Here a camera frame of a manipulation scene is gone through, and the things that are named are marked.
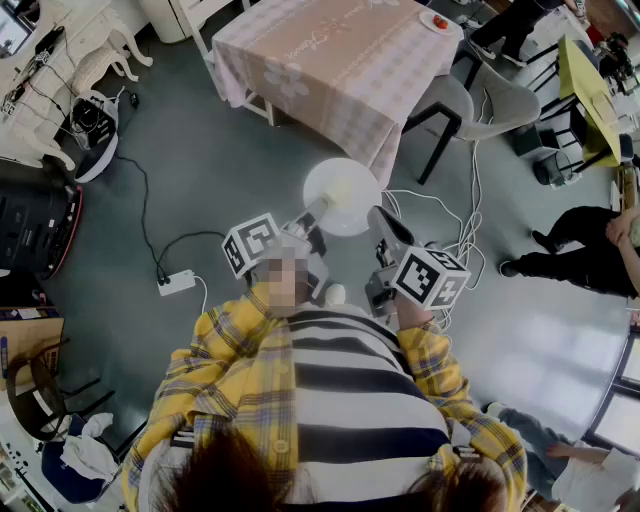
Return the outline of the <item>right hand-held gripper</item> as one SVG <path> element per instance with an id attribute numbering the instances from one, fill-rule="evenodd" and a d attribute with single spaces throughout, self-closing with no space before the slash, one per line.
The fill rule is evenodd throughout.
<path id="1" fill-rule="evenodd" d="M 365 286 L 375 318 L 394 314 L 398 295 L 423 311 L 455 304 L 471 277 L 466 267 L 446 251 L 414 246 L 412 232 L 382 206 L 369 210 L 367 222 L 381 266 Z"/>

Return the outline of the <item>white round plate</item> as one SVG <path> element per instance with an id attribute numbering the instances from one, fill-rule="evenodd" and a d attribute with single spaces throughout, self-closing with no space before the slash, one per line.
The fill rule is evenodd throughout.
<path id="1" fill-rule="evenodd" d="M 376 177 L 364 165 L 347 158 L 325 160 L 307 175 L 303 187 L 305 206 L 324 194 L 334 200 L 334 206 L 317 223 L 323 231 L 338 237 L 366 232 L 369 210 L 382 204 Z"/>

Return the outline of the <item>person's left forearm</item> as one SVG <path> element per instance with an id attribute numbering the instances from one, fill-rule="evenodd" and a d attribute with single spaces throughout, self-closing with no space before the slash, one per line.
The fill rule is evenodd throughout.
<path id="1" fill-rule="evenodd" d="M 253 356 L 264 340 L 284 326 L 265 283 L 203 313 L 196 321 L 190 347 L 172 354 L 156 396 L 175 394 L 180 386 L 216 383 L 234 363 Z"/>

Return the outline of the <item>table with pink checked cloth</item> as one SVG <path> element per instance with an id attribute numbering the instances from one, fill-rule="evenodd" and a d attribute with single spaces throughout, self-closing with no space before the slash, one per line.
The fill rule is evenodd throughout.
<path id="1" fill-rule="evenodd" d="M 403 127 L 464 33 L 420 21 L 416 0 L 259 0 L 214 34 L 218 89 L 254 93 L 323 135 L 388 185 Z"/>

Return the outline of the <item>person's torso striped shirt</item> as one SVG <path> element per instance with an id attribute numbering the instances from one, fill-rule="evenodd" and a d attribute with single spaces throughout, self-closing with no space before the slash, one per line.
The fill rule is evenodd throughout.
<path id="1" fill-rule="evenodd" d="M 214 384 L 157 397 L 123 465 L 130 512 L 520 512 L 518 437 L 421 392 L 397 331 L 303 307 Z"/>

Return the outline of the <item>white power strip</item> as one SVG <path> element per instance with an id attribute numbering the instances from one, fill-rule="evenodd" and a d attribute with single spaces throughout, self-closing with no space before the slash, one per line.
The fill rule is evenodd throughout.
<path id="1" fill-rule="evenodd" d="M 166 297 L 188 290 L 195 286 L 195 273 L 192 270 L 187 269 L 164 277 L 158 284 L 158 291 L 161 297 Z"/>

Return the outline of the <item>black metal chair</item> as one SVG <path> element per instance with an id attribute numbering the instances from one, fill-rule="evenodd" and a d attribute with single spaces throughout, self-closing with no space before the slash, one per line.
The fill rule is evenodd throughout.
<path id="1" fill-rule="evenodd" d="M 577 44 L 577 46 L 585 53 L 599 71 L 595 54 L 590 46 L 581 40 L 572 41 Z M 577 99 L 569 98 L 561 100 L 558 98 L 560 87 L 558 71 L 558 42 L 529 59 L 527 61 L 527 70 L 530 69 L 533 70 L 534 75 L 528 79 L 527 87 L 531 88 L 535 93 L 542 91 L 549 84 L 553 85 L 556 83 L 558 86 L 558 92 L 556 95 L 543 105 L 540 120 L 554 128 L 562 127 L 558 136 L 569 134 L 569 127 L 571 126 L 570 113 L 572 111 L 576 111 L 581 119 L 583 119 L 587 114 Z"/>

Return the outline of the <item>white wooden chair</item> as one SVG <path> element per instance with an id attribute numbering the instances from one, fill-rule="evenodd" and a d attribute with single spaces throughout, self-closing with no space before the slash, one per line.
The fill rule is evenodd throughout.
<path id="1" fill-rule="evenodd" d="M 201 35 L 201 29 L 207 20 L 218 12 L 225 3 L 220 4 L 219 0 L 178 0 L 189 25 L 192 38 L 201 53 L 204 64 L 211 77 L 214 77 L 214 66 L 207 55 L 209 50 Z"/>

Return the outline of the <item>white round cabinet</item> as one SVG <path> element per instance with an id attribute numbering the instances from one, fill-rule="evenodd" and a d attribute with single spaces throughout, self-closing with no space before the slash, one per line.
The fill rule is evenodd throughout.
<path id="1" fill-rule="evenodd" d="M 138 0 L 160 41 L 175 44 L 192 37 L 183 7 L 192 7 L 200 0 Z"/>

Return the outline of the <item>yellow-green table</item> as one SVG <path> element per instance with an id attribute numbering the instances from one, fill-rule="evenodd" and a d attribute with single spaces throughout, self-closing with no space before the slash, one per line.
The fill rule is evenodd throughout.
<path id="1" fill-rule="evenodd" d="M 598 130 L 583 148 L 583 157 L 591 165 L 616 167 L 622 155 L 619 135 L 612 126 L 617 116 L 607 82 L 585 53 L 566 36 L 558 41 L 559 96 L 577 99 L 588 115 L 587 121 Z"/>

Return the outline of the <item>white ornate woven stool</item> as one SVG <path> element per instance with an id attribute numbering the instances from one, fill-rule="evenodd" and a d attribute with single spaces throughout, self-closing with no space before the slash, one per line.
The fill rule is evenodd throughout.
<path id="1" fill-rule="evenodd" d="M 64 85 L 71 95 L 91 90 L 109 68 L 131 82 L 136 83 L 139 80 L 138 76 L 132 73 L 127 58 L 107 44 L 81 57 L 74 57 L 72 49 L 74 46 L 69 47 L 68 43 L 65 43 L 65 54 L 71 63 L 71 75 L 64 81 Z"/>

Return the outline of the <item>black machine red trim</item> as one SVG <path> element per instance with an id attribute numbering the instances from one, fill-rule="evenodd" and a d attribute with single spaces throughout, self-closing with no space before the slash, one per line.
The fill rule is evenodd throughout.
<path id="1" fill-rule="evenodd" d="M 71 247 L 82 206 L 79 186 L 0 187 L 0 270 L 54 276 Z"/>

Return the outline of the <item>white ornate dresser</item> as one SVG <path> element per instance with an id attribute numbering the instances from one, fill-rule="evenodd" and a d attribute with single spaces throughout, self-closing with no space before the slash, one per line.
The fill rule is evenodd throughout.
<path id="1" fill-rule="evenodd" d="M 153 60 L 141 53 L 130 27 L 112 0 L 19 0 L 17 14 L 35 30 L 17 54 L 0 60 L 0 159 L 39 167 L 45 156 L 58 159 L 67 170 L 75 167 L 56 142 L 72 104 L 64 81 L 71 75 L 65 43 L 74 57 L 84 56 L 107 44 L 145 67 Z M 52 55 L 35 56 L 36 44 L 53 28 L 65 27 L 65 35 Z"/>

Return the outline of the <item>cardboard box blue label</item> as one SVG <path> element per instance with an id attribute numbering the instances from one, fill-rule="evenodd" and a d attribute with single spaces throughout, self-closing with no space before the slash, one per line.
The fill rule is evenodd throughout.
<path id="1" fill-rule="evenodd" d="M 46 365 L 58 367 L 64 318 L 55 307 L 0 308 L 0 390 L 7 389 L 9 366 L 14 359 L 31 359 L 44 349 Z"/>

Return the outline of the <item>crumpled white cloth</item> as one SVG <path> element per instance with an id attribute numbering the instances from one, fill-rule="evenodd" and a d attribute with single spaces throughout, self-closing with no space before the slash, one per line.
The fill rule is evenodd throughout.
<path id="1" fill-rule="evenodd" d="M 99 413 L 88 420 L 79 434 L 69 432 L 61 461 L 86 479 L 111 482 L 118 471 L 118 464 L 98 438 L 112 423 L 112 413 Z"/>

